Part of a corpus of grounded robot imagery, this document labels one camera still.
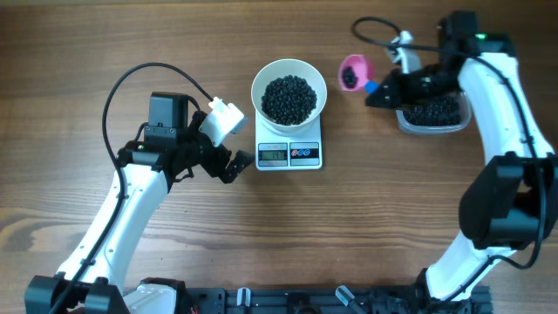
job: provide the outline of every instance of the digital scale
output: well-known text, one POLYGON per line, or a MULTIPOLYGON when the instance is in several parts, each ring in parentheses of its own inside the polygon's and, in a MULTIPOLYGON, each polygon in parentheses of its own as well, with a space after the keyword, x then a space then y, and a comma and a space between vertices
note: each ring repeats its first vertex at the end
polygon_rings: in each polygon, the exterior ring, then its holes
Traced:
POLYGON ((255 115, 255 166, 262 171, 313 170, 322 167, 320 117, 296 133, 281 133, 255 115))

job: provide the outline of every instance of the bowl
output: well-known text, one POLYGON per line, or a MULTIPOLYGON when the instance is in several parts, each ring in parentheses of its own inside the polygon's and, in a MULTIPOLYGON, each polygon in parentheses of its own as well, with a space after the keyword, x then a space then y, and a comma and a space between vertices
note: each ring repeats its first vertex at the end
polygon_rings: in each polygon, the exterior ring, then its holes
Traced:
POLYGON ((415 135, 443 134, 464 129, 471 122, 471 103, 464 92, 459 92, 453 95, 453 97, 459 102, 459 112, 461 114, 461 122, 459 124, 452 126, 415 126, 405 119, 403 111, 397 110, 399 129, 405 133, 415 135))
POLYGON ((268 126, 280 133, 296 133, 303 130, 306 126, 309 126, 312 121, 319 117, 325 106, 327 96, 328 91, 322 74, 320 74, 314 66, 296 59, 281 59, 264 66, 255 76, 254 82, 252 83, 252 104, 254 104, 257 114, 263 117, 268 126), (284 78, 288 75, 306 79, 308 85, 316 92, 316 108, 312 110, 310 116, 306 118, 303 123, 293 126, 284 126, 275 123, 262 110, 262 96, 265 93, 265 88, 271 81, 284 78))
POLYGON ((374 76, 374 67, 372 67, 372 62, 363 55, 350 55, 345 58, 339 66, 339 71, 337 72, 337 80, 341 89, 346 92, 356 92, 361 91, 366 86, 366 83, 371 81, 374 76), (357 77, 357 84, 353 88, 349 88, 343 82, 343 70, 347 67, 352 67, 357 77))

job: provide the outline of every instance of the container of black beans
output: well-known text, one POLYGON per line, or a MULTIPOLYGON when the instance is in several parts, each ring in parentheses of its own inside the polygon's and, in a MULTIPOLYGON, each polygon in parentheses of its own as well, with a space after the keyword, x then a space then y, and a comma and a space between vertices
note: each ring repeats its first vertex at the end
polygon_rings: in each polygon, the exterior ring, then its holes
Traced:
POLYGON ((462 130, 471 121, 471 104, 464 92, 428 99, 422 106, 397 110, 399 129, 416 135, 462 130))
POLYGON ((316 120, 325 106, 327 88, 316 68, 295 59, 272 62, 252 83, 252 103, 268 127, 296 133, 316 120))

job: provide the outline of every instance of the wood grain surface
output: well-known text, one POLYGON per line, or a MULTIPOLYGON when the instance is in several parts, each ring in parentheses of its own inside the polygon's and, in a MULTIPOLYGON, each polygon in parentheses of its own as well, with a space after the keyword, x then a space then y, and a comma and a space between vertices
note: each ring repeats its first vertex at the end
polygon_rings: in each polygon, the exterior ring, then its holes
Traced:
MULTIPOLYGON (((24 311, 34 275, 52 275, 96 215, 113 169, 100 129, 102 106, 134 65, 176 65, 251 123, 225 144, 254 152, 250 86, 267 63, 299 58, 325 77, 324 168, 263 173, 234 184, 195 178, 173 187, 139 242, 126 279, 185 280, 189 287, 335 287, 411 283, 459 231, 459 199, 483 168, 474 122, 460 133, 415 137, 394 112, 341 92, 337 68, 363 53, 383 78, 384 51, 349 26, 385 17, 436 44, 452 10, 476 10, 483 30, 507 31, 521 79, 547 139, 558 145, 556 1, 212 1, 180 4, 0 8, 0 313, 24 311)), ((391 39, 381 26, 367 31, 391 39)), ((436 56, 421 54, 424 63, 436 56)), ((147 118, 152 91, 203 97, 164 69, 133 74, 109 112, 113 147, 147 118)), ((525 260, 528 252, 516 255, 525 260)), ((531 270, 499 265, 487 278, 496 313, 556 313, 558 235, 531 270)))

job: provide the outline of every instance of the clear plastic container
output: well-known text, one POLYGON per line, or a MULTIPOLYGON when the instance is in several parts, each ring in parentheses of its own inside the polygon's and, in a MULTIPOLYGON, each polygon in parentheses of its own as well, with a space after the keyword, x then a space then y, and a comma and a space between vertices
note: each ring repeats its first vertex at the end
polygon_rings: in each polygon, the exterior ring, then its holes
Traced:
POLYGON ((471 122, 471 103, 464 92, 460 92, 454 97, 459 102, 461 123, 453 126, 415 126, 405 119, 403 111, 397 110, 396 114, 398 116, 399 129, 405 133, 415 135, 443 134, 457 132, 464 129, 467 125, 469 125, 469 122, 471 122))

